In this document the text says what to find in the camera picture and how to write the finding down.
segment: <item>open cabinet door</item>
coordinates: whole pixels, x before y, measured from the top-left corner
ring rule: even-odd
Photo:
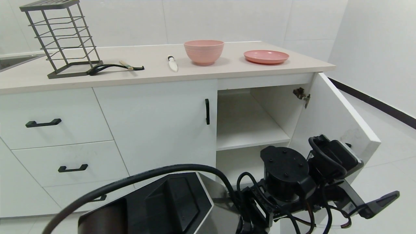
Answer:
[[[350,143],[356,155],[367,163],[380,145],[380,140],[358,112],[324,73],[315,75],[309,94],[310,102],[301,112],[289,147],[306,157],[311,150],[308,138],[324,134],[330,140]],[[358,173],[359,171],[349,176],[347,180],[351,183]],[[325,211],[316,214],[316,223],[320,223],[325,215]],[[297,216],[309,219],[307,212]],[[290,221],[285,220],[280,227],[282,234],[295,233]],[[305,233],[308,228],[302,227],[301,233]]]

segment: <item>tile floor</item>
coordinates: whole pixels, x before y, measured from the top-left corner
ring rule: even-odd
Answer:
[[[399,190],[401,196],[374,218],[366,220],[355,216],[351,228],[332,229],[330,234],[415,233],[416,130],[352,96],[344,95],[382,141],[352,186],[367,202],[394,190]],[[79,216],[80,214],[73,214],[68,217],[56,228],[54,234],[76,234]],[[40,234],[50,219],[51,217],[1,219],[0,234]],[[334,213],[333,224],[343,222],[342,216]],[[322,231],[323,229],[317,229],[314,233]]]

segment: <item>door hinge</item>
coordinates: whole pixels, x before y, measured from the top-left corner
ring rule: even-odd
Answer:
[[[311,99],[311,94],[307,95],[305,94],[305,90],[302,88],[293,90],[293,94],[300,100],[304,100],[306,102],[305,109],[308,107],[309,101]]]

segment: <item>sink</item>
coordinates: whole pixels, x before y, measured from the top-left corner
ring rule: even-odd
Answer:
[[[25,62],[38,59],[45,56],[45,54],[21,55],[12,57],[0,57],[0,72],[19,66]]]

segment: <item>knife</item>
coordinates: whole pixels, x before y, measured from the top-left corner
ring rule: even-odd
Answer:
[[[169,55],[168,61],[169,61],[169,66],[171,67],[172,71],[178,72],[178,65],[176,64],[175,58]]]

